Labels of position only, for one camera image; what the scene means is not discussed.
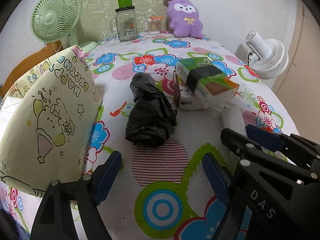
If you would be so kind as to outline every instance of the plush toy eye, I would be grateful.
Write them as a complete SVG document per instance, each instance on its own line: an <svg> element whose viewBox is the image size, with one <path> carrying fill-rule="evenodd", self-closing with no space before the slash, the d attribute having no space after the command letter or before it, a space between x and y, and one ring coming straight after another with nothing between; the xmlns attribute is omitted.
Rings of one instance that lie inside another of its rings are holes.
<svg viewBox="0 0 320 240"><path fill-rule="evenodd" d="M183 5L180 4L180 3L176 3L176 4L174 5L174 9L175 9L176 11L182 11L183 8L184 8Z"/></svg>
<svg viewBox="0 0 320 240"><path fill-rule="evenodd" d="M190 11L192 11L192 12L195 12L195 11L196 11L196 9L195 9L192 5L188 5L188 9L189 9Z"/></svg>

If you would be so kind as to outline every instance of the white wall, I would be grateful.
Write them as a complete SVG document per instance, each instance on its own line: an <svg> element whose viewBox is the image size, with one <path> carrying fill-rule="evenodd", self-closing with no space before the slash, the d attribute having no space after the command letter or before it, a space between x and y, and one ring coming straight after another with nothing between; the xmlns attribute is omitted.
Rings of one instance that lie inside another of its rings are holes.
<svg viewBox="0 0 320 240"><path fill-rule="evenodd" d="M0 33L0 84L25 57L43 47L30 29L30 17L39 0L23 0ZM296 0L190 0L198 8L204 33L246 61L245 34L256 30L276 38L288 49L291 43Z"/></svg>

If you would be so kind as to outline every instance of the fan stand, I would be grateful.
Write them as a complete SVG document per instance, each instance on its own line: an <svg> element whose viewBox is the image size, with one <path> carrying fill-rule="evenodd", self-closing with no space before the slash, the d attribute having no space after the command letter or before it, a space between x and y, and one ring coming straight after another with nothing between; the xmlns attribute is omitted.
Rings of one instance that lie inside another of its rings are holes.
<svg viewBox="0 0 320 240"><path fill-rule="evenodd" d="M73 28L72 31L68 34L68 39L70 42L70 46L79 45L75 28ZM79 45L79 47L83 50L84 54L93 50L97 46L98 44L95 41L88 41Z"/></svg>

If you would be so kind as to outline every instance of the fan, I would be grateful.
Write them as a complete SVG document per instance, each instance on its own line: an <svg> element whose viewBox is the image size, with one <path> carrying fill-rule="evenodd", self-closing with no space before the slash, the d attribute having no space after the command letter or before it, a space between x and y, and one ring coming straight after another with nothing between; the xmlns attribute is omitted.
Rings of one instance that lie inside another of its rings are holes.
<svg viewBox="0 0 320 240"><path fill-rule="evenodd" d="M70 46L78 45L75 26L81 12L81 0L40 0L31 17L31 29L35 37L51 43L68 37ZM94 49L97 43L81 44L84 53Z"/></svg>
<svg viewBox="0 0 320 240"><path fill-rule="evenodd" d="M263 40L255 31L249 32L244 37L244 41L258 57L257 60L250 61L249 67L261 79L276 78L287 67L289 56L281 41L276 39Z"/></svg>

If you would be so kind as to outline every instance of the tissue box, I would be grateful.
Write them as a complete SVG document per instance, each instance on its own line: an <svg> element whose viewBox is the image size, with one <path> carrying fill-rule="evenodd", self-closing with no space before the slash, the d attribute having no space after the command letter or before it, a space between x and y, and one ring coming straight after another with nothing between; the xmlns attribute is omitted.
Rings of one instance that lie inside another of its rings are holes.
<svg viewBox="0 0 320 240"><path fill-rule="evenodd" d="M180 78L173 72L174 97L173 103L181 110L204 109L201 100L197 98Z"/></svg>
<svg viewBox="0 0 320 240"><path fill-rule="evenodd" d="M180 59L176 74L201 100L204 108L231 100L239 88L207 57Z"/></svg>

